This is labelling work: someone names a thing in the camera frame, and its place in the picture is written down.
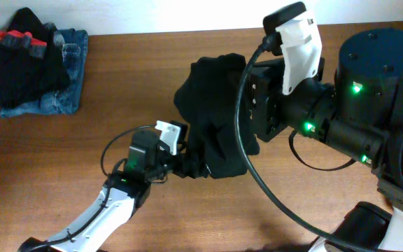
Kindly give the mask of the black t-shirt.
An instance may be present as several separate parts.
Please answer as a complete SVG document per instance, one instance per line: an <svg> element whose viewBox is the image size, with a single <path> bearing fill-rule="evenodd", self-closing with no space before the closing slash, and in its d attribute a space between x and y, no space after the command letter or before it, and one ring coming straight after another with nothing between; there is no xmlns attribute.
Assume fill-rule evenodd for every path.
<svg viewBox="0 0 403 252"><path fill-rule="evenodd" d="M234 135L234 79L245 66L245 57L236 53L191 63L188 78L174 95L174 105L190 125L180 176L224 179L248 171Z"/></svg>

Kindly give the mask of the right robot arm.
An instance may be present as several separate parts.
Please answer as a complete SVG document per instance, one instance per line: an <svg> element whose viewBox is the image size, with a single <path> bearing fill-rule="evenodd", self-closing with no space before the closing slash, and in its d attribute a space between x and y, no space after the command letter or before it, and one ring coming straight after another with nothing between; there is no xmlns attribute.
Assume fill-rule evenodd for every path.
<svg viewBox="0 0 403 252"><path fill-rule="evenodd" d="M344 42L334 83L324 64L284 94L285 57L252 59L243 85L255 133L270 141L286 127L372 170L387 212L359 202L332 231L316 231L312 251L403 251L403 31L363 31Z"/></svg>

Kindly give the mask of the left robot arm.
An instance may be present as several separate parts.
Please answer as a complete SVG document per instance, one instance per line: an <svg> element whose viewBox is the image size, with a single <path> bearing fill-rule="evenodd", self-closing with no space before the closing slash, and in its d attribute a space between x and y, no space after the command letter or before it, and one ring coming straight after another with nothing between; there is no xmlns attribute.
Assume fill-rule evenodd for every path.
<svg viewBox="0 0 403 252"><path fill-rule="evenodd" d="M96 200L62 231L45 241L30 237L19 250L98 251L143 206L152 185L165 183L169 174L207 177L207 166L188 147L187 131L187 125L176 121L131 129L128 156L106 175Z"/></svg>

